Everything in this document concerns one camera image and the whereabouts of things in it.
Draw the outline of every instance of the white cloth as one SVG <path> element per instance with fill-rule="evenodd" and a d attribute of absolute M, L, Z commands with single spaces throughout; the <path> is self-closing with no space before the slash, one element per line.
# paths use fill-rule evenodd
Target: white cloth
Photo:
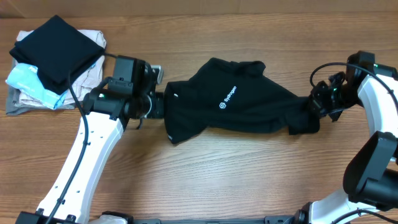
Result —
<path fill-rule="evenodd" d="M 78 30 L 92 41 L 96 42 L 99 46 L 105 48 L 106 40 L 104 38 L 104 34 L 99 30 Z M 20 31 L 17 37 L 17 41 L 21 41 L 23 38 L 27 37 L 32 31 Z M 102 64 L 104 63 L 105 57 L 101 56 L 93 66 L 91 66 L 88 70 L 83 72 L 72 84 L 73 91 L 76 94 L 76 97 L 79 101 L 83 101 L 85 95 L 89 93 L 94 87 L 98 86 L 102 80 Z M 74 103 L 75 101 L 72 98 L 70 91 L 68 90 L 67 95 L 65 97 L 64 105 L 68 105 Z M 19 103 L 23 105 L 31 105 L 31 106 L 43 106 L 43 104 L 22 93 L 19 95 Z"/>

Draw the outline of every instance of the wooden tabletop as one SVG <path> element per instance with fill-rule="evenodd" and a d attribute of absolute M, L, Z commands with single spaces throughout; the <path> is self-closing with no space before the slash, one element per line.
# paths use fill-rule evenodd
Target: wooden tabletop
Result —
<path fill-rule="evenodd" d="M 311 71 L 345 62 L 358 50 L 398 67 L 398 14 L 258 14 L 233 16 L 91 17 L 65 19 L 77 29 L 101 30 L 106 51 L 162 65 L 167 82 L 188 80 L 212 57 L 261 60 L 264 75 L 299 96 L 311 91 Z M 46 19 L 0 19 L 0 223 L 34 212 L 60 172 L 80 115 L 32 111 L 5 115 L 11 50 L 20 30 Z M 104 74 L 111 76 L 114 59 Z M 321 70 L 314 82 L 345 70 Z M 106 210 L 135 218 L 263 218 L 293 215 L 342 185 L 348 162 L 369 138 L 364 110 L 321 120 L 316 134 L 247 134 L 208 128 L 173 146 L 163 121 L 131 121 L 99 180 L 91 217 Z M 386 213 L 398 218 L 396 210 Z M 381 223 L 361 217 L 355 223 Z"/>

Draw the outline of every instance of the gray cloth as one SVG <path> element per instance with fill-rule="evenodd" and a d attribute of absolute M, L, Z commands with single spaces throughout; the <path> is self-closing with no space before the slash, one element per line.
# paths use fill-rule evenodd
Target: gray cloth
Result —
<path fill-rule="evenodd" d="M 8 86 L 8 95 L 7 95 L 7 100 L 6 100 L 6 115 L 19 115 L 31 110 L 51 110 L 50 108 L 41 106 L 29 106 L 29 105 L 23 105 L 19 103 L 19 94 L 21 92 L 11 86 Z M 58 110 L 72 110 L 75 109 L 75 104 L 69 104 L 69 105 L 62 105 L 58 108 Z"/>

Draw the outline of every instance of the wood surface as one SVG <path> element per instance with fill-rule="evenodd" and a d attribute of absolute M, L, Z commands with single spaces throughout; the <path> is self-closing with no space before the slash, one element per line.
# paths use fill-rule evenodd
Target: wood surface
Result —
<path fill-rule="evenodd" d="M 20 30 L 46 19 L 0 19 L 0 223 L 34 212 L 58 176 L 75 140 L 80 115 L 32 111 L 6 116 L 11 50 Z M 258 14 L 234 16 L 91 17 L 66 21 L 102 30 L 106 51 L 160 64 L 167 82 L 188 80 L 212 57 L 261 60 L 264 75 L 296 95 L 311 91 L 309 75 L 358 50 L 398 67 L 397 13 Z M 112 75 L 107 58 L 104 74 Z M 315 82 L 343 67 L 325 68 Z M 316 134 L 248 134 L 208 128 L 173 146 L 163 121 L 131 121 L 99 180 L 91 217 L 106 210 L 136 218 L 261 218 L 290 215 L 341 187 L 348 162 L 369 138 L 364 110 L 338 122 L 321 120 Z M 398 218 L 396 210 L 387 212 Z M 355 223 L 382 223 L 361 217 Z"/>
<path fill-rule="evenodd" d="M 0 17 L 24 18 L 397 11 L 396 0 L 0 0 Z"/>

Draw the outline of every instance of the black cloth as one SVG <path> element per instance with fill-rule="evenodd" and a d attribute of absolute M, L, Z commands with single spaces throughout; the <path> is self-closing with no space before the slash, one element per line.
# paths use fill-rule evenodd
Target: black cloth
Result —
<path fill-rule="evenodd" d="M 69 72 L 73 83 L 104 54 L 104 48 L 53 16 L 16 42 L 10 54 L 19 63 L 35 65 L 44 88 L 60 95 L 68 89 Z"/>
<path fill-rule="evenodd" d="M 165 126 L 173 144 L 207 126 L 249 133 L 316 133 L 319 118 L 298 97 L 262 75 L 262 62 L 225 62 L 212 58 L 189 81 L 169 82 Z"/>

